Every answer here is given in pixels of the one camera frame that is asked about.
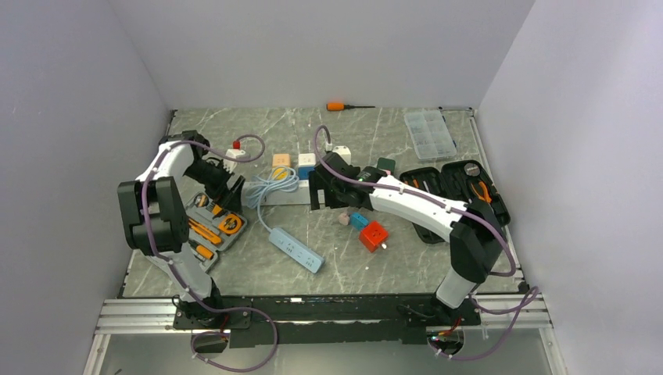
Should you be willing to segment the white power strip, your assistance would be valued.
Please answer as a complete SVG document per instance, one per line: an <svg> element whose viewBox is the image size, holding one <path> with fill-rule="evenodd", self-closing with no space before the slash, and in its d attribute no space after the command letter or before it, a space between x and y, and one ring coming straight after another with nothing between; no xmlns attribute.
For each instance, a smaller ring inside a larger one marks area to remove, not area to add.
<svg viewBox="0 0 663 375"><path fill-rule="evenodd" d="M260 184L256 181L245 182L242 188L242 205L249 206L249 194ZM261 205L310 205L310 184L301 180L293 192L275 191L263 199Z"/></svg>

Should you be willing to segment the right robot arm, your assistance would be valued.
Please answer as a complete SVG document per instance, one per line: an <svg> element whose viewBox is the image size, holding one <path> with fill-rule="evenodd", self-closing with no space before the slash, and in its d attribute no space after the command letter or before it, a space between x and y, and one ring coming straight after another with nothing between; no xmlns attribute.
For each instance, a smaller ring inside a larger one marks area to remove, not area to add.
<svg viewBox="0 0 663 375"><path fill-rule="evenodd" d="M493 274L500 255L512 256L501 226L489 204L454 201L410 187L384 171L319 163L309 174L310 205L319 209L318 192L327 207L365 208L389 213L423 227L450 246L450 270L435 290L431 314L449 324L461 314L461 304Z"/></svg>

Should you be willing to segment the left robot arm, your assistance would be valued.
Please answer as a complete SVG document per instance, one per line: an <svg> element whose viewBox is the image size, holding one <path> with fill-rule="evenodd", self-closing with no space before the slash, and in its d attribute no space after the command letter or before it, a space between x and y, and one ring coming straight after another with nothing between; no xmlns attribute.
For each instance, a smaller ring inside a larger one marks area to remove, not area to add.
<svg viewBox="0 0 663 375"><path fill-rule="evenodd" d="M173 282L179 306L206 328L218 326L225 307L213 278L195 258L189 242L190 226L177 182L189 177L205 188L211 202L240 212L240 177L230 185L232 172L205 159L210 142L196 130L165 136L144 173L119 184L117 195L126 241L161 269Z"/></svg>

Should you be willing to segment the dark green cube adapter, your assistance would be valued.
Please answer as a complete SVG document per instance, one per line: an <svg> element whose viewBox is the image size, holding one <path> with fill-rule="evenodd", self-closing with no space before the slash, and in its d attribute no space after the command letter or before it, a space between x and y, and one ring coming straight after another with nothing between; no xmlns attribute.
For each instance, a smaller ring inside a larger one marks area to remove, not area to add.
<svg viewBox="0 0 663 375"><path fill-rule="evenodd" d="M376 167L388 175L393 175L396 169L396 161L394 159L380 157L378 158Z"/></svg>

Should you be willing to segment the pink cube socket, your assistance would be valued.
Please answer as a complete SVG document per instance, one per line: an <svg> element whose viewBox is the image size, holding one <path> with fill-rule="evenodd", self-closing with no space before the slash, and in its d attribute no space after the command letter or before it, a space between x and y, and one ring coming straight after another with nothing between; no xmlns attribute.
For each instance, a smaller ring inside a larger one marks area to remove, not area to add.
<svg viewBox="0 0 663 375"><path fill-rule="evenodd" d="M343 225L343 226L348 226L350 223L350 216L347 212L342 212L338 216L338 221Z"/></svg>

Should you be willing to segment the light blue power strip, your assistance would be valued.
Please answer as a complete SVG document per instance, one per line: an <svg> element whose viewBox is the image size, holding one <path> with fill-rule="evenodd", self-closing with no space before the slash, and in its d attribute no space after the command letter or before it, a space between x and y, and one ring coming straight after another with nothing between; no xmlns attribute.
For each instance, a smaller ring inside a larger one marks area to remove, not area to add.
<svg viewBox="0 0 663 375"><path fill-rule="evenodd" d="M324 264L322 256L318 255L281 227L274 227L269 233L268 239L271 244L311 273L317 273Z"/></svg>

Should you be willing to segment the grey tool case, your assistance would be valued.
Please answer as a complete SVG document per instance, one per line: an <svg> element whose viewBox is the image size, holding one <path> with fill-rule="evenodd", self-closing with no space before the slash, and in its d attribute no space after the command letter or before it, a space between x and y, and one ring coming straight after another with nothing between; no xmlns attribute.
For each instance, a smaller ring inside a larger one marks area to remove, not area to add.
<svg viewBox="0 0 663 375"><path fill-rule="evenodd" d="M206 273L220 261L240 238L247 219L222 208L200 191L185 205L188 215L188 244L200 267Z"/></svg>

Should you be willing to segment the clear plastic organizer box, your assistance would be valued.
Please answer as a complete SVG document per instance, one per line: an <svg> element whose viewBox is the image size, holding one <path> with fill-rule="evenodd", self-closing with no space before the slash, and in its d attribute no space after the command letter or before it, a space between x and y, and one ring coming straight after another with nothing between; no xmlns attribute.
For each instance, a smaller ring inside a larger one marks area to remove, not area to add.
<svg viewBox="0 0 663 375"><path fill-rule="evenodd" d="M457 154L456 144L441 110L408 112L404 115L404 121L415 154L420 160L441 159Z"/></svg>

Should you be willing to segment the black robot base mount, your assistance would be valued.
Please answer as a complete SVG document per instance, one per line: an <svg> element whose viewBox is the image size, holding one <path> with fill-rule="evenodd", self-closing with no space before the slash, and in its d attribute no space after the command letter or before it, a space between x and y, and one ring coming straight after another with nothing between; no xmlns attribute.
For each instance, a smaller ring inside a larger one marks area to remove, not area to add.
<svg viewBox="0 0 663 375"><path fill-rule="evenodd" d="M481 318L465 300L449 309L429 293L378 295L225 296L232 312L212 326L228 333L230 348L398 341L423 345L436 329L477 327Z"/></svg>

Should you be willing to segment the red cube adapter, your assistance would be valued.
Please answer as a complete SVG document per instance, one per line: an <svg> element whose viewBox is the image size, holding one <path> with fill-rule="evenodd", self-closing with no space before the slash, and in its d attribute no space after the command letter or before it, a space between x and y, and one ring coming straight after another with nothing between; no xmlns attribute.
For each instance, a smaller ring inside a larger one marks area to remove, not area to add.
<svg viewBox="0 0 663 375"><path fill-rule="evenodd" d="M384 248L389 237L389 232L377 221L371 221L359 233L360 243L370 252L378 248Z"/></svg>

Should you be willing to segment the white and blue cube adapter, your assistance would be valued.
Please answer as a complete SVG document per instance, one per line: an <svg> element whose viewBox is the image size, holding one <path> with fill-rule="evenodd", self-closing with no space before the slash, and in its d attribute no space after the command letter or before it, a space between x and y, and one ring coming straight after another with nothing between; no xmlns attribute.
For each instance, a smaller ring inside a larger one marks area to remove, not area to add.
<svg viewBox="0 0 663 375"><path fill-rule="evenodd" d="M314 153L301 153L298 155L297 176L300 180L308 180L309 173L314 170L317 157Z"/></svg>

